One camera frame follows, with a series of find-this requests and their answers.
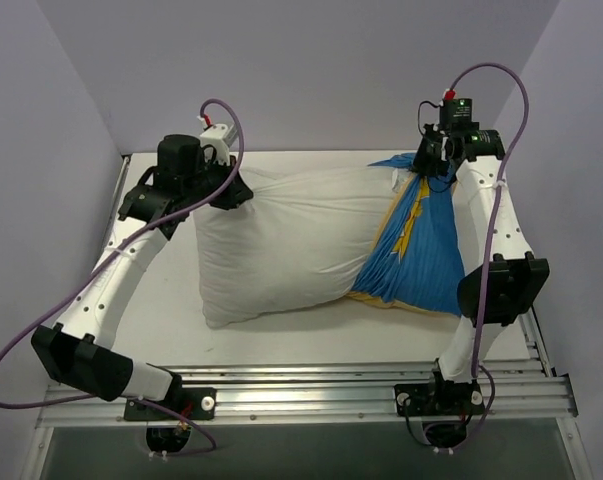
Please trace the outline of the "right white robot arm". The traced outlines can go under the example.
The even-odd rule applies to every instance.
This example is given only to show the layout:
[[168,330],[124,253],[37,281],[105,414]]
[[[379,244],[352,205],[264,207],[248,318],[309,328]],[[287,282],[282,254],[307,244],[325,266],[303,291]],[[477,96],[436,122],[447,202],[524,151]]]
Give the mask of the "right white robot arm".
[[500,134],[481,128],[472,118],[472,100],[452,90],[444,93],[438,111],[438,122],[423,128],[414,165],[426,179],[450,175],[471,221],[471,233],[459,247],[460,324],[436,361],[441,378],[424,390],[428,406],[445,413],[461,400],[458,384],[477,377],[493,343],[532,307],[549,277],[549,263],[534,254],[522,232]]

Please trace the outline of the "white pillow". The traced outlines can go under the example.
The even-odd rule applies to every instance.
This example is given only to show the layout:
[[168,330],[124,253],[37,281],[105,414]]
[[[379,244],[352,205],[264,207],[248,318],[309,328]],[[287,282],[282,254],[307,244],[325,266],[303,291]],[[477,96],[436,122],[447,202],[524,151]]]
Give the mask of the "white pillow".
[[211,328],[344,297],[412,178],[373,166],[245,169],[242,177],[252,199],[193,214],[202,313]]

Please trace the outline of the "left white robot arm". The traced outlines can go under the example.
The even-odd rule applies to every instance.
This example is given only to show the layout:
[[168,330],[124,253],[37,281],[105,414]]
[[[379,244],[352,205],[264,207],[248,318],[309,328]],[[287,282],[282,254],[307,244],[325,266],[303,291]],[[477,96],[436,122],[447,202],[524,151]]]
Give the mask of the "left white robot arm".
[[156,164],[124,196],[88,284],[53,326],[39,326],[31,337],[52,380],[105,401],[147,399],[147,408],[160,419],[181,411],[179,375],[112,347],[140,280],[179,224],[203,205],[230,210],[252,199],[238,173],[241,158],[230,152],[233,144],[243,143],[242,134],[227,126],[160,141]]

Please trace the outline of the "blue Pikachu pillowcase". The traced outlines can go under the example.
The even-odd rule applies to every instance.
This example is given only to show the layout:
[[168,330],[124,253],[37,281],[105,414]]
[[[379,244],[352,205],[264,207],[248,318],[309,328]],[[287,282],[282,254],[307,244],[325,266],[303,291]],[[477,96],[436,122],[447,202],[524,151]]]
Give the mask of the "blue Pikachu pillowcase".
[[414,160],[413,153],[403,153],[372,164],[392,169],[399,185],[347,296],[377,308],[459,317],[464,267],[452,175],[419,175]]

